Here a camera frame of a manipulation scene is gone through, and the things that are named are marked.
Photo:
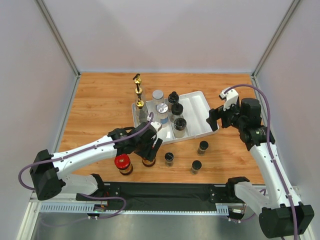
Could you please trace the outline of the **red lid sauce jar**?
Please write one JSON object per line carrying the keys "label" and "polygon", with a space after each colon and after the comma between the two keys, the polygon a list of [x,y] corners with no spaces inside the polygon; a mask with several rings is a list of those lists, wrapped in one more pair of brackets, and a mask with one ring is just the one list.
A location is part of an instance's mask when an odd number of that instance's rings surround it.
{"label": "red lid sauce jar", "polygon": [[114,164],[122,175],[130,175],[133,172],[133,165],[127,154],[116,156]]}
{"label": "red lid sauce jar", "polygon": [[152,167],[155,165],[156,163],[156,158],[154,157],[153,159],[149,160],[145,157],[143,157],[142,159],[142,164],[145,166],[145,167]]}

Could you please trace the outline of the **clear glass oil bottle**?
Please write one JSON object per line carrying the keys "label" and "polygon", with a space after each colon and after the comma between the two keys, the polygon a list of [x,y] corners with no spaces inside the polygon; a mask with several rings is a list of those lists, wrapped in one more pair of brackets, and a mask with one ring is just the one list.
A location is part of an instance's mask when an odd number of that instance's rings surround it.
{"label": "clear glass oil bottle", "polygon": [[135,102],[135,116],[138,124],[147,121],[149,113],[146,104],[143,100],[139,99]]}

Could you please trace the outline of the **white powder jar black lid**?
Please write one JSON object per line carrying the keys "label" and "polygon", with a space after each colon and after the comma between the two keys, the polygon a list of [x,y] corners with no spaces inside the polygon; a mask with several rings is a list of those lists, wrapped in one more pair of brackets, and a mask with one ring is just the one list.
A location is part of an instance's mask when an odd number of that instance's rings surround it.
{"label": "white powder jar black lid", "polygon": [[186,132],[187,121],[183,117],[179,117],[174,120],[173,123],[173,134],[175,138],[183,138]]}

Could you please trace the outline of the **black knob grinder bottle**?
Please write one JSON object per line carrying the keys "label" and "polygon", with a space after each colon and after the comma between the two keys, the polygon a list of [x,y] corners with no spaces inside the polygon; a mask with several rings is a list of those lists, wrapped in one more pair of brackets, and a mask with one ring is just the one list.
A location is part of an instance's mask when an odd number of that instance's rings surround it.
{"label": "black knob grinder bottle", "polygon": [[175,103],[171,107],[170,121],[173,123],[176,119],[183,117],[184,107],[180,103]]}

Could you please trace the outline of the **salt jar silver lid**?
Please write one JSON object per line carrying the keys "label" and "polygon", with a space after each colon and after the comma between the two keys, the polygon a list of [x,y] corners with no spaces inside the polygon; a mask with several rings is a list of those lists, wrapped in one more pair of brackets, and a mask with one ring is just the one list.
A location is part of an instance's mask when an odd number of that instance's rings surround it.
{"label": "salt jar silver lid", "polygon": [[166,128],[169,122],[169,107],[165,103],[160,103],[156,106],[156,122],[161,124],[162,128]]}

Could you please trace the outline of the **black cap spice bottle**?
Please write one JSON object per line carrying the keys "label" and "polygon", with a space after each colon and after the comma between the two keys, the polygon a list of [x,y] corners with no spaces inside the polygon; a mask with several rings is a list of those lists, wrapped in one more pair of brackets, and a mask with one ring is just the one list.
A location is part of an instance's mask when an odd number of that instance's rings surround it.
{"label": "black cap spice bottle", "polygon": [[180,100],[180,97],[179,97],[179,95],[177,94],[177,92],[176,91],[173,91],[172,93],[170,93],[169,95],[168,95],[168,103],[170,104],[170,105],[174,105],[174,104],[176,104],[176,103],[178,103],[179,102],[179,100]]}

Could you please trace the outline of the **glass oil bottle dark sauce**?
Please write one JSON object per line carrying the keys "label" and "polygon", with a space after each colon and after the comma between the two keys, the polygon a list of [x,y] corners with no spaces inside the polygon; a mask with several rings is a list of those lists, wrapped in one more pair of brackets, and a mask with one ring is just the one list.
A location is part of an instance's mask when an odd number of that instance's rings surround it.
{"label": "glass oil bottle dark sauce", "polygon": [[135,100],[136,101],[143,101],[144,103],[146,102],[146,96],[145,96],[145,89],[141,84],[136,84],[135,85]]}

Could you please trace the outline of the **salt jar blue label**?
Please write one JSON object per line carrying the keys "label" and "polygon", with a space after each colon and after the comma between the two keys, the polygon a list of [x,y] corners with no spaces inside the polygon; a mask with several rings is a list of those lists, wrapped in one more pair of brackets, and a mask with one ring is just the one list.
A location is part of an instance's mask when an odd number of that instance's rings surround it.
{"label": "salt jar blue label", "polygon": [[152,102],[155,106],[164,103],[164,93],[162,90],[155,90],[152,93]]}

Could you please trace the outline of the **glass oil bottle brown sauce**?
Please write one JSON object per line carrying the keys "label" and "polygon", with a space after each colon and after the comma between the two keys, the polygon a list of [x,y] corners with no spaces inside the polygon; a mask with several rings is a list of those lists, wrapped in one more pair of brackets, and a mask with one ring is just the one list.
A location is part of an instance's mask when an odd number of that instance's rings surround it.
{"label": "glass oil bottle brown sauce", "polygon": [[140,85],[141,85],[141,83],[142,83],[142,80],[141,80],[141,78],[140,78],[140,73],[137,73],[134,77],[133,77],[133,81],[134,81],[134,84],[137,86],[137,87],[139,87]]}

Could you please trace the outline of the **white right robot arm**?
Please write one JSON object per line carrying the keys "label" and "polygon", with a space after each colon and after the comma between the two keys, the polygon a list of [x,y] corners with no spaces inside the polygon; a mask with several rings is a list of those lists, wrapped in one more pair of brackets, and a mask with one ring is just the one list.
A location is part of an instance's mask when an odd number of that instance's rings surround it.
{"label": "white right robot arm", "polygon": [[315,216],[311,205],[303,204],[281,166],[277,146],[267,127],[262,125],[261,105],[257,99],[244,98],[209,110],[206,119],[212,130],[234,127],[240,139],[258,164],[267,195],[262,195],[246,177],[228,179],[225,196],[228,201],[245,202],[258,216],[263,234],[271,238],[302,235]]}

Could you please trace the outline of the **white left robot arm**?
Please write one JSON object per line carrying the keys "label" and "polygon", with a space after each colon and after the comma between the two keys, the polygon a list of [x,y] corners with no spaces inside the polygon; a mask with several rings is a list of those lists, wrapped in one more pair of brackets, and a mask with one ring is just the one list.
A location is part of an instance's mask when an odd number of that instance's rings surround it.
{"label": "white left robot arm", "polygon": [[74,189],[77,184],[70,182],[70,174],[100,160],[135,153],[152,162],[163,142],[157,137],[161,129],[157,122],[144,122],[138,127],[116,128],[96,141],[68,151],[41,150],[29,171],[38,200],[49,200],[68,187]]}

